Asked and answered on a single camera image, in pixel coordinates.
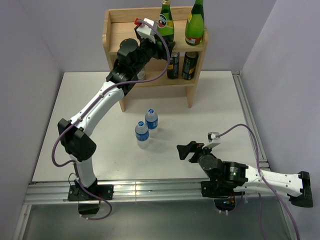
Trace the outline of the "green glass bottle front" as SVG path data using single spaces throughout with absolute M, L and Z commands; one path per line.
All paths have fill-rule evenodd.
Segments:
M 157 31 L 166 39 L 168 42 L 174 41 L 175 27 L 171 13 L 171 1 L 162 0 L 161 11 L 157 21 Z

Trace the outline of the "green glass bottle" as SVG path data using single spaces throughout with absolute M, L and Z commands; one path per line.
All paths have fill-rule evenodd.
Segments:
M 196 0 L 185 26 L 185 41 L 188 45 L 199 45 L 204 38 L 204 1 Z
M 161 11 L 157 21 L 157 31 L 166 39 L 168 42 L 174 41 L 175 27 L 171 13 L 171 1 L 162 0 Z

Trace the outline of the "dark beverage can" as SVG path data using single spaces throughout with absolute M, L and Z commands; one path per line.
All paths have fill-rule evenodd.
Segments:
M 169 79 L 177 79 L 179 76 L 180 53 L 173 52 L 170 57 L 169 66 L 167 68 L 167 77 Z
M 181 73 L 181 77 L 184 80 L 191 80 L 194 78 L 198 56 L 198 52 L 196 51 L 185 53 Z

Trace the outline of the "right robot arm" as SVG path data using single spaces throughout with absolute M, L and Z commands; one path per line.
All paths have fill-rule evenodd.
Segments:
M 249 193 L 277 193 L 288 197 L 292 205 L 302 208 L 313 207 L 310 174 L 300 171 L 284 174 L 257 168 L 234 161 L 222 161 L 212 154 L 212 149 L 220 144 L 212 140 L 204 144 L 191 141 L 187 145 L 177 145 L 179 158 L 185 160 L 189 154 L 190 163 L 199 164 L 208 180 L 202 181 L 201 194 L 205 198 L 225 198 Z

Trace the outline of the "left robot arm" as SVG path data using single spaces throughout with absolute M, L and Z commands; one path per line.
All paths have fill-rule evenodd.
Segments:
M 175 46 L 163 37 L 156 41 L 147 38 L 136 41 L 128 38 L 120 43 L 117 58 L 99 92 L 71 119 L 62 118 L 58 124 L 59 137 L 65 152 L 74 164 L 79 194 L 91 200 L 98 193 L 98 180 L 93 170 L 92 156 L 97 145 L 90 138 L 95 127 L 111 107 L 123 99 L 138 83 L 138 73 L 152 59 L 165 60 Z

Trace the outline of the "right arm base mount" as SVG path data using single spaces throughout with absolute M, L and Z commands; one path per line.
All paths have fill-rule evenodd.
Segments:
M 204 198 L 214 199 L 215 211 L 228 216 L 240 206 L 245 193 L 235 192 L 234 186 L 219 181 L 201 181 L 201 194 Z

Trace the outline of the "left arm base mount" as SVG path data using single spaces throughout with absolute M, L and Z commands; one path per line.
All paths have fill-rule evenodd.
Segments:
M 114 186 L 112 184 L 97 184 L 89 188 L 82 187 L 77 181 L 70 185 L 67 196 L 68 202 L 78 202 L 78 213 L 82 217 L 88 217 L 94 219 L 93 215 L 96 215 L 100 210 L 101 203 L 109 205 L 109 213 L 111 214 L 112 206 L 109 203 L 112 200 L 114 194 Z

